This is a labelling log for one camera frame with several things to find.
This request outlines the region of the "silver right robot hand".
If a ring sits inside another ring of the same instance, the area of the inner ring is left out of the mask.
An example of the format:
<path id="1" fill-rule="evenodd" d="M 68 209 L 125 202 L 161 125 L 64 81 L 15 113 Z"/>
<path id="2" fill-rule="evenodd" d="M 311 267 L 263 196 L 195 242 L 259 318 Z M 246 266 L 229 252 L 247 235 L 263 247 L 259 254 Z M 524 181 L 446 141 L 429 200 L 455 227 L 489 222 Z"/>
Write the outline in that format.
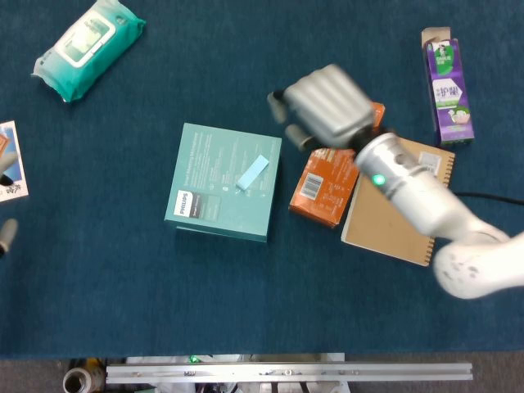
<path id="1" fill-rule="evenodd" d="M 267 102 L 275 121 L 285 126 L 285 135 L 301 151 L 329 147 L 358 152 L 373 139 L 373 104 L 338 65 L 269 93 Z"/>

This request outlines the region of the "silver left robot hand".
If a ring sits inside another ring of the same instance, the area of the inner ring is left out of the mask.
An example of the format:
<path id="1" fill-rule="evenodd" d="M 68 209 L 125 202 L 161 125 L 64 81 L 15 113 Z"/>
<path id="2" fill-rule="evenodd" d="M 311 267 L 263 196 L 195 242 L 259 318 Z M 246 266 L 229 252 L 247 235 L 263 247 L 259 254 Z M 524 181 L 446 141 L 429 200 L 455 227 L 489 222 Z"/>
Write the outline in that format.
<path id="1" fill-rule="evenodd" d="M 4 177 L 4 172 L 13 166 L 18 161 L 18 154 L 15 151 L 6 153 L 1 157 L 1 177 Z M 3 257 L 10 249 L 19 224 L 16 219 L 8 219 L 1 227 L 1 257 Z"/>

